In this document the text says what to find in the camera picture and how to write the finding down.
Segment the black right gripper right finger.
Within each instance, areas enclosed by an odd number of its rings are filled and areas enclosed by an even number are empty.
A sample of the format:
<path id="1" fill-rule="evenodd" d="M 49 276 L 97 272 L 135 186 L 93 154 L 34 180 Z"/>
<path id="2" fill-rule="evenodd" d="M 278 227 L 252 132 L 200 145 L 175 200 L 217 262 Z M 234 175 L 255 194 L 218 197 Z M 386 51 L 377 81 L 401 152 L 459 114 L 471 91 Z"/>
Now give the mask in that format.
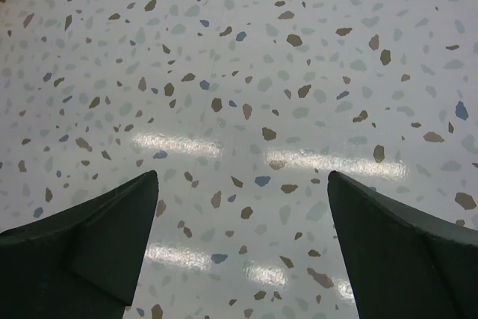
<path id="1" fill-rule="evenodd" d="M 477 231 L 338 171 L 327 193 L 360 318 L 477 317 Z"/>

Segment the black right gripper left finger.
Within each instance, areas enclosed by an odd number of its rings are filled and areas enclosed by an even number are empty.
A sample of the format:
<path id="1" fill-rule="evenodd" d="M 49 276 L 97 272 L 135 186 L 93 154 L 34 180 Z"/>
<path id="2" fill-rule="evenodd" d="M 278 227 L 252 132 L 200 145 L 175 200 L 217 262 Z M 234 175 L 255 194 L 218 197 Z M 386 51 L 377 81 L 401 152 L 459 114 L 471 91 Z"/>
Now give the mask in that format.
<path id="1" fill-rule="evenodd" d="M 158 201 L 154 170 L 1 233 L 2 318 L 122 318 Z"/>

